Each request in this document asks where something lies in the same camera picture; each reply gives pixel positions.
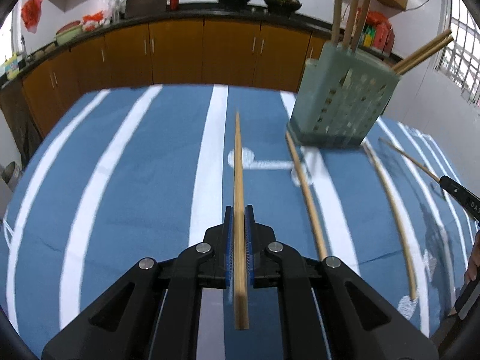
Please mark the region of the person right hand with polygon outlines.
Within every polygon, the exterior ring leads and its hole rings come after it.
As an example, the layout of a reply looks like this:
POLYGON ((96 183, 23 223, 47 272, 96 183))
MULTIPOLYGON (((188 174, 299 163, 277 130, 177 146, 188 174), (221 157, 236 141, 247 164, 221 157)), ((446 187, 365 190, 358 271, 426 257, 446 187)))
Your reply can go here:
POLYGON ((475 281, 480 267, 480 231, 477 231, 473 249, 469 256, 468 266, 464 275, 464 281, 468 284, 470 281, 475 281))

